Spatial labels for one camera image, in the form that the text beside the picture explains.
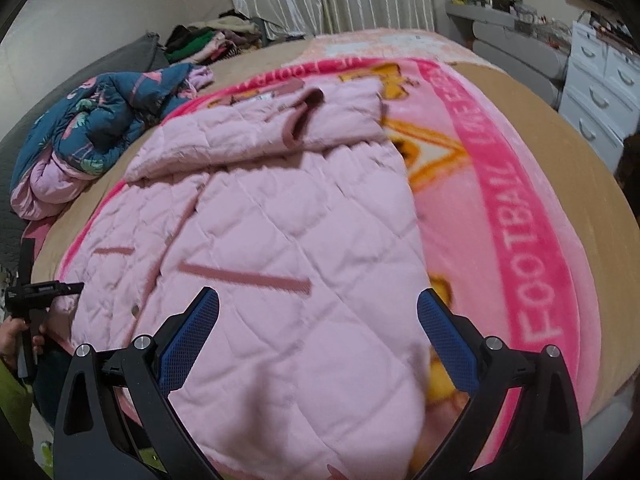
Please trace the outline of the person left hand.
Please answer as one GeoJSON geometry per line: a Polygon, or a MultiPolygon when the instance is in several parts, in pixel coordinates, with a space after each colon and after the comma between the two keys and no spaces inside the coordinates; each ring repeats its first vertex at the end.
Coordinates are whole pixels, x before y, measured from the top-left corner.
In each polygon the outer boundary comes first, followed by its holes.
{"type": "MultiPolygon", "coordinates": [[[[44,333],[46,326],[41,324],[38,332],[32,336],[32,354],[36,356],[43,352],[44,333]]],[[[14,374],[18,370],[18,347],[22,343],[22,333],[30,335],[30,326],[22,318],[8,316],[0,326],[0,354],[1,361],[14,374]]]]}

